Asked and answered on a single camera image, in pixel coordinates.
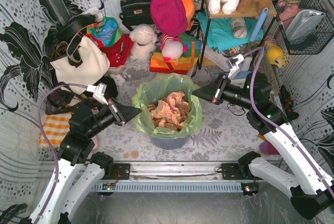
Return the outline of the green trash bag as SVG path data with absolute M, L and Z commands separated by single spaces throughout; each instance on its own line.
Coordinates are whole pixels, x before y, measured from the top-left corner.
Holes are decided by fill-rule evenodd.
M 142 83 L 132 97 L 141 109 L 135 118 L 137 130 L 151 137 L 175 139 L 187 137 L 201 128 L 202 108 L 193 91 L 199 86 L 180 74 L 157 75 Z

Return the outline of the blue trash bin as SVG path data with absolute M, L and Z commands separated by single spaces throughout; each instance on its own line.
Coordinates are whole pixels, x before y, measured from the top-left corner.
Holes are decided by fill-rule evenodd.
M 165 150 L 175 150 L 182 148 L 190 139 L 190 135 L 181 138 L 157 138 L 150 136 L 151 143 Z

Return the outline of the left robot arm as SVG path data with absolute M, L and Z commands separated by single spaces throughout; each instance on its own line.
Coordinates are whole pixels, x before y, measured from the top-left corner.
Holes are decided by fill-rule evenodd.
M 96 114 L 84 104 L 74 109 L 46 192 L 31 215 L 20 223 L 70 223 L 99 180 L 112 174 L 119 176 L 111 156 L 103 152 L 91 153 L 95 146 L 93 137 L 112 124 L 126 124 L 140 113 L 141 109 L 113 99 L 107 100 Z

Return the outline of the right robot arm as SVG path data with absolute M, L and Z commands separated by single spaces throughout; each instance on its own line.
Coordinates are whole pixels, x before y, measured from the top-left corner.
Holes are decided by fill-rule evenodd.
M 238 160 L 240 175 L 268 182 L 290 199 L 302 217 L 311 220 L 333 204 L 333 178 L 300 142 L 288 118 L 270 101 L 270 92 L 266 75 L 253 72 L 247 75 L 243 88 L 220 74 L 193 95 L 216 105 L 226 101 L 247 111 L 249 124 L 274 146 L 292 172 L 281 170 L 251 151 Z

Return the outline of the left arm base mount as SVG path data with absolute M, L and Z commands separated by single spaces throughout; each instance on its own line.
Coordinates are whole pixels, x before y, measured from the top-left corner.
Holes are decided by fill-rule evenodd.
M 105 175 L 103 180 L 128 180 L 130 176 L 130 163 L 115 163 L 110 175 Z

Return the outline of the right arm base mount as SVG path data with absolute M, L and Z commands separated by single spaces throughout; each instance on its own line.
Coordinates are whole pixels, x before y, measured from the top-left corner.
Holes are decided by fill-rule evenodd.
M 222 163 L 220 169 L 225 180 L 249 180 L 252 178 L 251 175 L 242 172 L 238 163 Z

